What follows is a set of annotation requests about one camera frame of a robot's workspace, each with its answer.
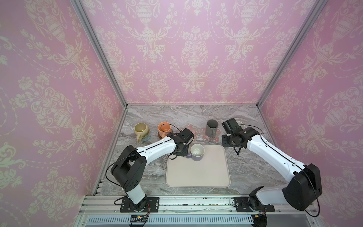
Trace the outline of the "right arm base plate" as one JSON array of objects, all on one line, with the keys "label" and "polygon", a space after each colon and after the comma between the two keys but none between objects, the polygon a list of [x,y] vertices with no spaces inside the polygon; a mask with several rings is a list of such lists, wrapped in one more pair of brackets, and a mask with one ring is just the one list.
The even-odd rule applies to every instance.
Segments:
[{"label": "right arm base plate", "polygon": [[234,197],[232,206],[237,212],[275,212],[273,205],[262,205],[254,197]]}]

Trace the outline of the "pink flower coaster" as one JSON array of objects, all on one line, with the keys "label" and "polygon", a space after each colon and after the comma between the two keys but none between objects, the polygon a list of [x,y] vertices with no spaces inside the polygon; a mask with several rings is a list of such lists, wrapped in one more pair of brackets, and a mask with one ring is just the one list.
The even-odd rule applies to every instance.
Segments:
[{"label": "pink flower coaster", "polygon": [[196,142],[200,137],[199,128],[193,124],[187,124],[185,125],[185,128],[189,129],[193,133],[194,135],[193,142]]},{"label": "pink flower coaster", "polygon": [[216,137],[214,139],[206,136],[205,129],[206,129],[206,126],[204,127],[204,129],[200,130],[200,136],[203,141],[220,142],[221,130],[219,128],[217,130]]}]

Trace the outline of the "grey mug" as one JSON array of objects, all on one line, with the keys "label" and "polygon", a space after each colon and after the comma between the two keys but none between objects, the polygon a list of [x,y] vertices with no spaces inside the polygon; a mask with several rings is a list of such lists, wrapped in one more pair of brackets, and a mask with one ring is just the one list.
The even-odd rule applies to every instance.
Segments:
[{"label": "grey mug", "polygon": [[214,139],[216,137],[218,126],[219,126],[218,121],[216,121],[214,119],[208,120],[206,129],[205,129],[206,136]]}]

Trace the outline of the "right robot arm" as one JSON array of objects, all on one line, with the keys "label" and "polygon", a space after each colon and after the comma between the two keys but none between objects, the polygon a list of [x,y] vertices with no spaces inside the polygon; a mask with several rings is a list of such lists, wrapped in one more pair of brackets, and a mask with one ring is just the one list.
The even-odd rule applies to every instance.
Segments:
[{"label": "right robot arm", "polygon": [[298,211],[305,211],[322,195],[320,170],[314,164],[306,165],[288,156],[264,138],[252,127],[222,124],[226,134],[222,135],[223,147],[233,147],[236,154],[242,148],[257,154],[286,180],[285,185],[265,188],[260,186],[249,194],[250,207],[262,211],[264,206],[288,204]]}]

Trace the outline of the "orange pink mug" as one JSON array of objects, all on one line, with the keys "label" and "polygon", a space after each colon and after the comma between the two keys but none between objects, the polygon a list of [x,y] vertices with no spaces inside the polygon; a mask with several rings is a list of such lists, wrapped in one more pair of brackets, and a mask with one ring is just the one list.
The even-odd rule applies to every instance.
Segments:
[{"label": "orange pink mug", "polygon": [[163,139],[165,136],[167,136],[171,132],[172,132],[172,128],[171,128],[170,123],[168,123],[168,122],[161,122],[158,125],[158,137],[160,139]]}]

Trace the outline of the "blue woven round coaster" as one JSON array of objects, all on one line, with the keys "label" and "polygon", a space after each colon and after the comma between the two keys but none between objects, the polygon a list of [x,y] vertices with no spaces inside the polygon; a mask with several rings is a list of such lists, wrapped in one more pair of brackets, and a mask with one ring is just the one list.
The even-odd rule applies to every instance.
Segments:
[{"label": "blue woven round coaster", "polygon": [[151,134],[149,133],[148,135],[146,135],[144,138],[142,138],[141,142],[146,142],[150,139]]}]

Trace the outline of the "lavender white mug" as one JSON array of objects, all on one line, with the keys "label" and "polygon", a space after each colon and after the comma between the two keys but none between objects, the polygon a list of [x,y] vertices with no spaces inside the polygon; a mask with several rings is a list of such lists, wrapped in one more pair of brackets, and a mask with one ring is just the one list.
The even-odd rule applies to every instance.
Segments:
[{"label": "lavender white mug", "polygon": [[200,161],[205,154],[205,148],[201,144],[192,145],[190,152],[186,156],[187,159],[192,159],[194,161]]}]

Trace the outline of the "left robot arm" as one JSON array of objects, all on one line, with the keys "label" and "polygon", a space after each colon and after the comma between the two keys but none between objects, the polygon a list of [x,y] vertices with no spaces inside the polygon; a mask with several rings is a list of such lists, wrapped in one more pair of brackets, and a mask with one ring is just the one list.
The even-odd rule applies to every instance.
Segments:
[{"label": "left robot arm", "polygon": [[125,191],[133,211],[143,212],[148,207],[147,195],[140,186],[146,166],[164,155],[186,157],[193,139],[193,133],[179,132],[169,133],[163,139],[143,147],[129,145],[108,167],[116,180],[110,182]]}]

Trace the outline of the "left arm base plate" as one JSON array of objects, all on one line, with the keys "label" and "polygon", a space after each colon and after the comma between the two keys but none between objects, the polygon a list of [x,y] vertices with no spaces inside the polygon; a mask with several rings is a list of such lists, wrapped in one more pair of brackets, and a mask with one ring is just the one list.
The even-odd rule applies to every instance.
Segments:
[{"label": "left arm base plate", "polygon": [[139,203],[134,203],[129,197],[121,200],[120,212],[158,212],[159,210],[159,197],[145,197]]}]

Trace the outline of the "yellow-green mug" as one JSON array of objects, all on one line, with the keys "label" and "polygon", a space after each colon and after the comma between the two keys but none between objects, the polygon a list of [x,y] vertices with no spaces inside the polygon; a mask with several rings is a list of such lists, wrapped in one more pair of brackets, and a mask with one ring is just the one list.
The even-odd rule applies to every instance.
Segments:
[{"label": "yellow-green mug", "polygon": [[134,127],[134,133],[137,137],[137,142],[146,140],[149,135],[149,127],[145,123],[138,123]]}]

